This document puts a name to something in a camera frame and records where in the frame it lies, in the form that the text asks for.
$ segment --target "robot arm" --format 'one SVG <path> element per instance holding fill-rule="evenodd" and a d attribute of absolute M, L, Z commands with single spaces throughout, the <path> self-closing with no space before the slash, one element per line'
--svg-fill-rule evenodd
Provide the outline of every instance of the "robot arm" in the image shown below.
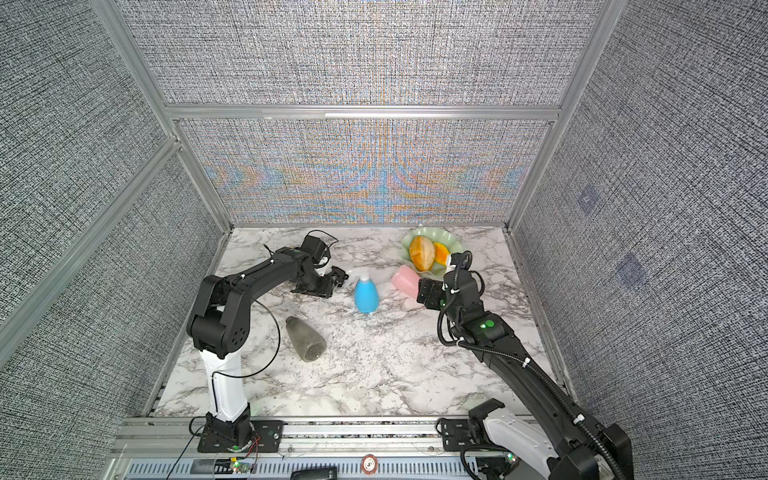
<path fill-rule="evenodd" d="M 417 300 L 441 311 L 438 336 L 443 344 L 471 350 L 510 386 L 545 433 L 531 429 L 492 399 L 469 413 L 475 444 L 501 445 L 551 480 L 597 480 L 602 478 L 601 470 L 615 475 L 616 469 L 620 470 L 617 478 L 631 480 L 627 434 L 618 425 L 604 427 L 577 405 L 539 368 L 515 331 L 500 316 L 485 311 L 477 282 L 468 271 L 471 263 L 469 252 L 452 254 L 449 265 L 455 269 L 442 282 L 420 280 Z M 448 319 L 453 340 L 443 337 L 443 317 Z"/>
<path fill-rule="evenodd" d="M 281 283 L 295 283 L 294 293 L 330 297 L 333 287 L 342 286 L 348 276 L 337 267 L 332 267 L 330 275 L 320 276 L 315 269 L 323 258 L 330 260 L 328 246 L 307 235 L 301 247 L 283 247 L 248 270 L 224 278 L 205 277 L 187 325 L 195 348 L 216 353 L 219 359 L 240 349 L 250 331 L 251 303 Z"/>
<path fill-rule="evenodd" d="M 250 333 L 250 306 L 285 282 L 296 284 L 294 293 L 330 297 L 333 287 L 342 286 L 348 276 L 335 266 L 327 275 L 318 274 L 316 268 L 329 260 L 328 246 L 308 234 L 301 247 L 280 248 L 248 270 L 203 279 L 187 324 L 187 334 L 205 364 L 210 394 L 198 451 L 239 452 L 253 441 L 250 404 L 240 374 L 240 347 Z"/>

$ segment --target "dirty plastic bottle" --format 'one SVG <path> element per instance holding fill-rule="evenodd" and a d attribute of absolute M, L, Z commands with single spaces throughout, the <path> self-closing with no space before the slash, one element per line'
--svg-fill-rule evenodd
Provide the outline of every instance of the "dirty plastic bottle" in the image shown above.
<path fill-rule="evenodd" d="M 326 340 L 304 320 L 289 316 L 286 328 L 290 342 L 301 360 L 314 362 L 326 351 Z"/>
<path fill-rule="evenodd" d="M 367 271 L 360 274 L 355 286 L 355 306 L 363 313 L 371 313 L 379 308 L 379 291 Z"/>

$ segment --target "green plate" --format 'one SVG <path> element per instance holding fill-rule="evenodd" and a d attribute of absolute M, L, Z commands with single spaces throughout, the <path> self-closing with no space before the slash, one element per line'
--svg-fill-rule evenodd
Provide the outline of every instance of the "green plate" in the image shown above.
<path fill-rule="evenodd" d="M 423 235 L 424 237 L 429 238 L 433 243 L 434 242 L 442 243 L 443 245 L 445 245 L 445 248 L 448 249 L 448 253 L 463 252 L 464 248 L 462 247 L 462 243 L 459 241 L 458 237 L 453 233 L 450 233 L 447 230 L 443 230 L 442 228 L 436 228 L 436 227 L 419 227 L 416 230 L 411 231 L 408 235 L 405 235 L 402 238 L 402 241 L 400 242 L 400 244 L 402 245 L 402 250 L 400 250 L 400 258 L 402 258 L 405 262 L 407 262 L 410 266 L 413 267 L 414 270 L 416 270 L 420 274 L 428 273 L 430 276 L 439 280 L 442 278 L 443 275 L 445 275 L 445 267 L 443 265 L 440 265 L 439 263 L 434 262 L 432 264 L 432 268 L 429 269 L 429 271 L 421 272 L 418 269 L 416 269 L 416 266 L 411 261 L 411 254 L 409 253 L 411 242 L 413 241 L 414 238 L 418 237 L 419 235 Z"/>

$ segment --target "round label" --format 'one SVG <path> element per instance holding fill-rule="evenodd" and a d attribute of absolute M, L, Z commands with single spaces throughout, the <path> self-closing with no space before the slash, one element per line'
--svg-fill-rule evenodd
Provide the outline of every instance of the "round label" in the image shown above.
<path fill-rule="evenodd" d="M 379 460 L 373 455 L 362 457 L 362 472 L 366 475 L 373 475 L 379 468 Z"/>

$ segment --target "orange slice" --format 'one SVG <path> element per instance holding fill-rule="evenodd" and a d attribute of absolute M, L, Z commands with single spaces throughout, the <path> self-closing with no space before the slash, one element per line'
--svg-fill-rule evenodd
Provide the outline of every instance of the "orange slice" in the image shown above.
<path fill-rule="evenodd" d="M 440 242 L 435 242 L 435 262 L 445 265 L 448 261 L 448 248 Z"/>

